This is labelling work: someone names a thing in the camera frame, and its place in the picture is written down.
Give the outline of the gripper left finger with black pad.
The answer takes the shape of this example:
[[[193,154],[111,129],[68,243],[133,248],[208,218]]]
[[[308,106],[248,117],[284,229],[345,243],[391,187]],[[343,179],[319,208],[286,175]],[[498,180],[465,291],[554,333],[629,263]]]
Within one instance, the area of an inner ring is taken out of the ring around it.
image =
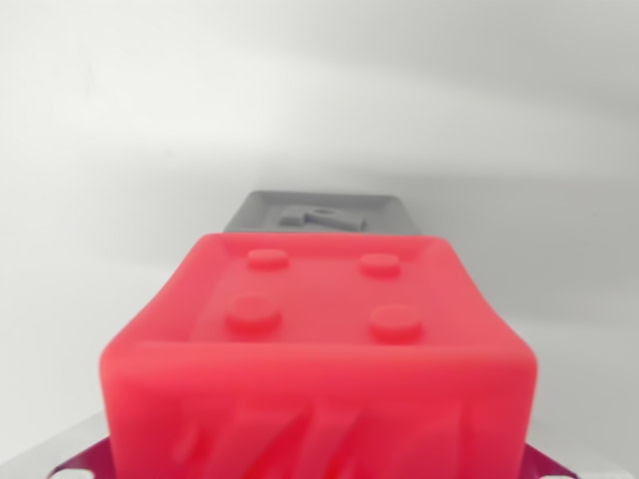
[[[89,416],[1,465],[2,478],[115,478],[104,412]]]

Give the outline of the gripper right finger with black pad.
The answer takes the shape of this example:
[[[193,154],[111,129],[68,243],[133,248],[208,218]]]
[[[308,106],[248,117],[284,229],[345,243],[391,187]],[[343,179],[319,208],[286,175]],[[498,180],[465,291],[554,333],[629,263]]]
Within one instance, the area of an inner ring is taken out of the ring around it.
[[[634,479],[637,475],[578,444],[527,444],[521,478]]]

